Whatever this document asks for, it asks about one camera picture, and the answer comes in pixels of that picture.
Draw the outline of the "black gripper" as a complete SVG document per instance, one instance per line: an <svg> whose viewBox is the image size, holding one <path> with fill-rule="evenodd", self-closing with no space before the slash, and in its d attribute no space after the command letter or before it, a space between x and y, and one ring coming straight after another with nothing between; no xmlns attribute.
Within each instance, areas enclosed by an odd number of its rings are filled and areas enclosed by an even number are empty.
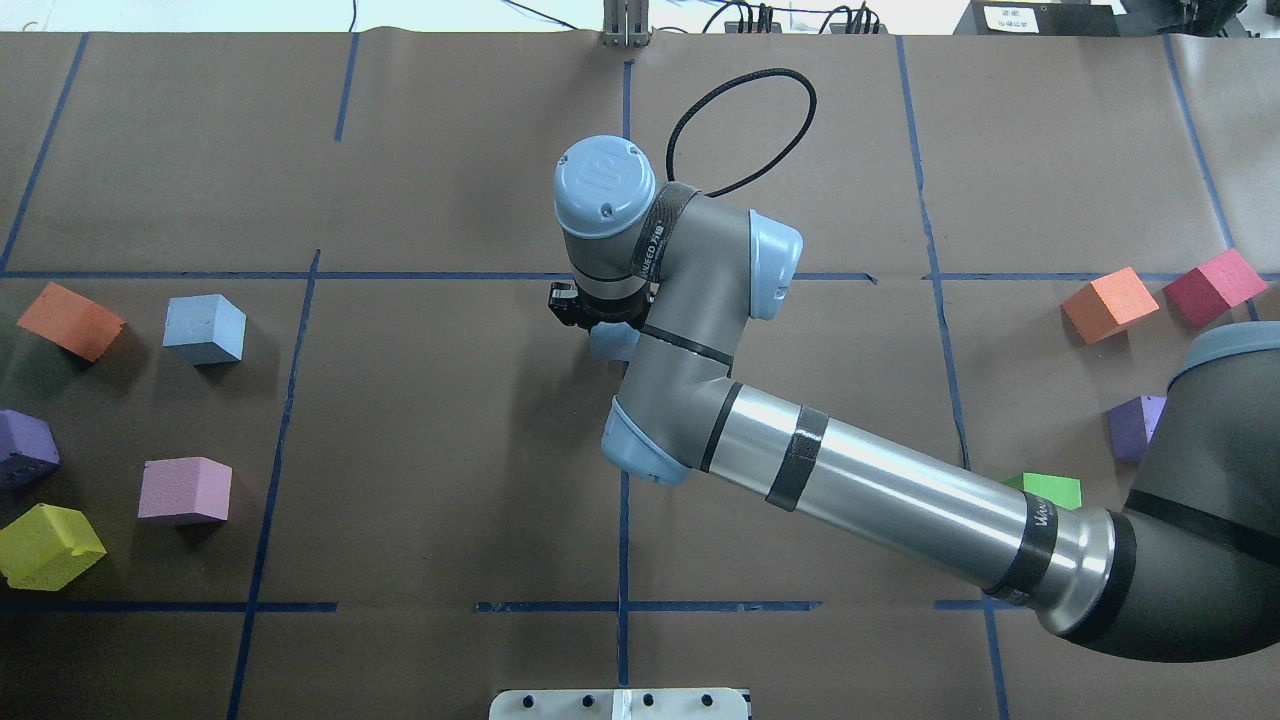
<svg viewBox="0 0 1280 720"><path fill-rule="evenodd" d="M562 325L591 328L591 318L586 314L579 287L573 282L552 282L547 306Z"/></svg>

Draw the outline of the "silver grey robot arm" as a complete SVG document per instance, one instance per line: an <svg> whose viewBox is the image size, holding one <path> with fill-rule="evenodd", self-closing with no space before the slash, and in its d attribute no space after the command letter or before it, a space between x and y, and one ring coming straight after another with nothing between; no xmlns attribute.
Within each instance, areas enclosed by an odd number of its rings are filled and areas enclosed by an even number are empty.
<svg viewBox="0 0 1280 720"><path fill-rule="evenodd" d="M1061 509L733 375L774 318L801 234L659 182L640 147L582 138L556 161L573 279L566 325L639 333L602 451L664 486L700 470L1032 609L1074 644L1190 664L1277 643L1277 323L1194 340L1120 510Z"/></svg>

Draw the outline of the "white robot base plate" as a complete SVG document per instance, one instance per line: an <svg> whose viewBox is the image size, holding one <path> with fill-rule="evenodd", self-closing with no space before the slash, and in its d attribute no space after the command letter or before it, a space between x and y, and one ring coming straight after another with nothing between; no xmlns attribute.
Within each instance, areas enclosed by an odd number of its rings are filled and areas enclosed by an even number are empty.
<svg viewBox="0 0 1280 720"><path fill-rule="evenodd" d="M495 696L490 719L751 719L748 691L728 687L516 689Z"/></svg>

